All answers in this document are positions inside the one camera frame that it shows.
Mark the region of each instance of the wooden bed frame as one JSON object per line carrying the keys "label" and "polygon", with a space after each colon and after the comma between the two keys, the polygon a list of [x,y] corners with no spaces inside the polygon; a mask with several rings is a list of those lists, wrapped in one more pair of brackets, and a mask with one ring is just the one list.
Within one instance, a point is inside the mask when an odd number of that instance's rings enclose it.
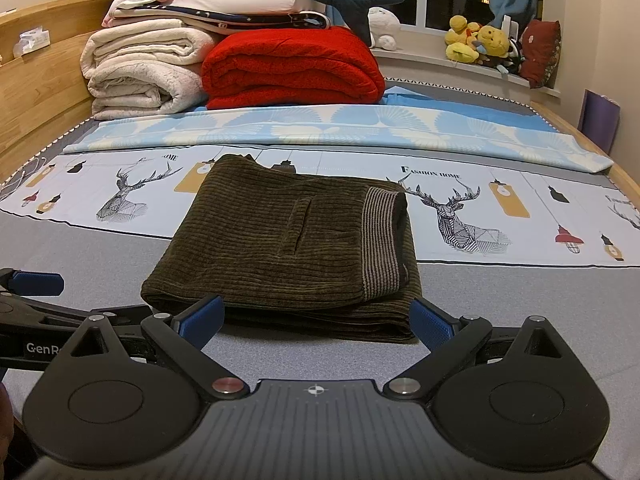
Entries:
{"label": "wooden bed frame", "polygon": [[[56,0],[0,16],[0,182],[30,157],[91,116],[92,98],[79,58],[113,0]],[[14,59],[21,32],[42,25],[51,45]],[[571,124],[539,103],[531,106],[559,131],[591,152],[605,153]],[[614,164],[610,180],[640,209],[640,186]]]}

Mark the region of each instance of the triangular cutout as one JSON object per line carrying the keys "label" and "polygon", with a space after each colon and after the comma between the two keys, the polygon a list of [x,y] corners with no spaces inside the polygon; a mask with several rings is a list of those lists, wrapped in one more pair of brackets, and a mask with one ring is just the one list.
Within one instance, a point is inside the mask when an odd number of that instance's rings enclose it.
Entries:
{"label": "triangular cutout", "polygon": [[531,339],[529,339],[529,343],[527,344],[527,348],[525,349],[525,353],[530,355],[540,355],[542,357],[553,357],[555,359],[562,357],[556,348],[556,345],[553,344],[543,328],[534,329],[531,334]]}
{"label": "triangular cutout", "polygon": [[82,340],[78,343],[74,351],[71,352],[71,356],[85,357],[87,355],[106,354],[107,352],[107,345],[102,338],[100,330],[94,328],[86,331]]}

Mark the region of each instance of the purple yoga mat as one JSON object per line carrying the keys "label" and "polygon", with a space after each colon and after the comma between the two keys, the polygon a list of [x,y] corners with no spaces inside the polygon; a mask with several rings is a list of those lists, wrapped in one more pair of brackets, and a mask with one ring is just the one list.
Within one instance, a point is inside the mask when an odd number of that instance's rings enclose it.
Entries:
{"label": "purple yoga mat", "polygon": [[578,129],[606,153],[611,150],[613,139],[616,137],[619,119],[618,104],[591,90],[584,91]]}

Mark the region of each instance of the red folded blanket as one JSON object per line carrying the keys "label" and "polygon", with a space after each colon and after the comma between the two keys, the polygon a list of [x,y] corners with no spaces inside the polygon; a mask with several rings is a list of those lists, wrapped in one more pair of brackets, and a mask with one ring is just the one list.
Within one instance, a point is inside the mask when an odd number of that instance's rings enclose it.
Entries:
{"label": "red folded blanket", "polygon": [[385,81],[349,29],[251,30],[221,41],[202,64],[207,108],[373,104]]}

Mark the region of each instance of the gray ribbed plate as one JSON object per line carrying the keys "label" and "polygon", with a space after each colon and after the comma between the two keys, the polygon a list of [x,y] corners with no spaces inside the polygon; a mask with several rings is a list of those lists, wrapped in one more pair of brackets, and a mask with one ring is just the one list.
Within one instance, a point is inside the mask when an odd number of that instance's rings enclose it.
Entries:
{"label": "gray ribbed plate", "polygon": [[[490,429],[487,438],[491,438]],[[119,470],[87,471],[46,458],[24,478],[595,480],[604,477],[589,465],[537,474],[485,466],[452,448],[435,431],[422,407],[414,402],[386,399],[372,381],[264,380],[249,397],[215,403],[187,440],[157,459]]]}

